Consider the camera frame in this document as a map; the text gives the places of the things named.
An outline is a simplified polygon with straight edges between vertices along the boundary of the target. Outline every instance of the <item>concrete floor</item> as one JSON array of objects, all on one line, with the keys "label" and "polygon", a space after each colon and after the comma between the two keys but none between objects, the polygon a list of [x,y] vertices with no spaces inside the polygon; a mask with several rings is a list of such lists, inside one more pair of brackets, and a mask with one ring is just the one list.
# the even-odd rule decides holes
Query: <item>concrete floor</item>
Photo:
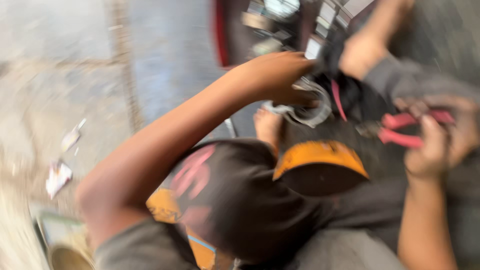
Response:
[{"label": "concrete floor", "polygon": [[[73,193],[97,162],[223,74],[210,43],[211,3],[0,0],[1,270],[42,269],[28,203],[78,216]],[[420,27],[400,54],[480,84],[480,4],[423,0],[416,11]],[[258,107],[234,116],[240,135],[254,135]],[[62,153],[62,137],[83,118],[82,138]],[[224,125],[206,139],[221,137]],[[50,200],[48,164],[59,158],[74,178]]]}]

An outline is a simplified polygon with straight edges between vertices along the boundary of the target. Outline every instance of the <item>bare foot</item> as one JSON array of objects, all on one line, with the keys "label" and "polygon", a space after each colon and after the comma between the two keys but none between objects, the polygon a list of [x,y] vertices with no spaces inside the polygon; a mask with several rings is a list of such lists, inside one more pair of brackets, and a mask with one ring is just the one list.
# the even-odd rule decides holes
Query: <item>bare foot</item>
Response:
[{"label": "bare foot", "polygon": [[273,114],[264,108],[258,109],[253,116],[257,139],[268,143],[272,147],[275,156],[278,156],[278,143],[282,122],[282,115]]},{"label": "bare foot", "polygon": [[345,42],[339,68],[362,80],[388,52],[388,44],[415,0],[381,0],[367,24]]}]

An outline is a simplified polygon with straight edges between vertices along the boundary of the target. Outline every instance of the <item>pink wire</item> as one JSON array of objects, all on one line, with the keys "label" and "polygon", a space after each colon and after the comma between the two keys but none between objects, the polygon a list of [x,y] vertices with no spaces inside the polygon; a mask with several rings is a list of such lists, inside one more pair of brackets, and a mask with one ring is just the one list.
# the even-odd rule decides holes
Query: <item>pink wire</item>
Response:
[{"label": "pink wire", "polygon": [[343,112],[342,102],[340,102],[340,89],[335,80],[332,80],[332,92],[333,98],[335,99],[335,104],[338,107],[338,111],[340,112],[340,116],[342,117],[343,121],[347,122],[347,117]]}]

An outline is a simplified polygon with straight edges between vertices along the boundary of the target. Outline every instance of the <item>pliers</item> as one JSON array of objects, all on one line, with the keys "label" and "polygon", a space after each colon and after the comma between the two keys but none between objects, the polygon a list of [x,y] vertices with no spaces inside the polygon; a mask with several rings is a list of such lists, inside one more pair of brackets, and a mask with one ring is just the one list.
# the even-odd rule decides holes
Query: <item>pliers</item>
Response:
[{"label": "pliers", "polygon": [[[439,123],[455,123],[455,118],[446,110],[431,110],[428,112]],[[419,122],[409,113],[397,115],[385,114],[381,121],[366,122],[356,126],[361,136],[378,137],[384,144],[395,143],[408,148],[420,148],[423,140],[419,136],[405,135],[394,130]]]}]

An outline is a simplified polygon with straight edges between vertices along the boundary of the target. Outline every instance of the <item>pliers handle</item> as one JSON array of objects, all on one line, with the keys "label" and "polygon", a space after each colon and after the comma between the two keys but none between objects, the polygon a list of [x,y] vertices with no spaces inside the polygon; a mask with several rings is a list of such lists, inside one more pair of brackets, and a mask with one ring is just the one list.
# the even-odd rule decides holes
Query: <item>pliers handle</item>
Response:
[{"label": "pliers handle", "polygon": [[[455,123],[455,118],[446,110],[432,110],[429,114],[439,123]],[[420,148],[423,140],[419,136],[397,133],[393,130],[406,127],[419,122],[409,113],[397,115],[386,114],[381,120],[382,127],[378,131],[378,138],[386,143],[395,143],[408,148]]]}]

